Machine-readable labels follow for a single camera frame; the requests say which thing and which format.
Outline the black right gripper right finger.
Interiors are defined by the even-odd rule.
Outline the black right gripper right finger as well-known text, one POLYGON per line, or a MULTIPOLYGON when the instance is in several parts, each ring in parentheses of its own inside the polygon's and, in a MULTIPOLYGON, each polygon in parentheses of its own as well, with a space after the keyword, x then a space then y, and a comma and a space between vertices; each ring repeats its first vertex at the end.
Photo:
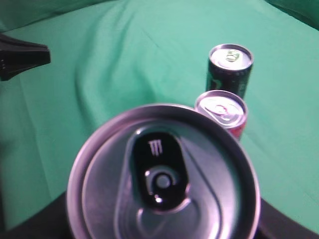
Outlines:
POLYGON ((290 219, 261 199, 257 239, 318 239, 319 235, 290 219))

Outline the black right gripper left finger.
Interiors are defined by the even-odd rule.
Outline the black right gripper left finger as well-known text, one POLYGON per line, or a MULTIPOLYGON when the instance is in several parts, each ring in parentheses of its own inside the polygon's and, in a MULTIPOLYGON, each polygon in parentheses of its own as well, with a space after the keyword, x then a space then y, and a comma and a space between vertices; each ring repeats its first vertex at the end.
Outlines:
POLYGON ((41 211, 18 226, 1 232, 2 239, 71 239, 66 210, 66 193, 62 193, 41 211))

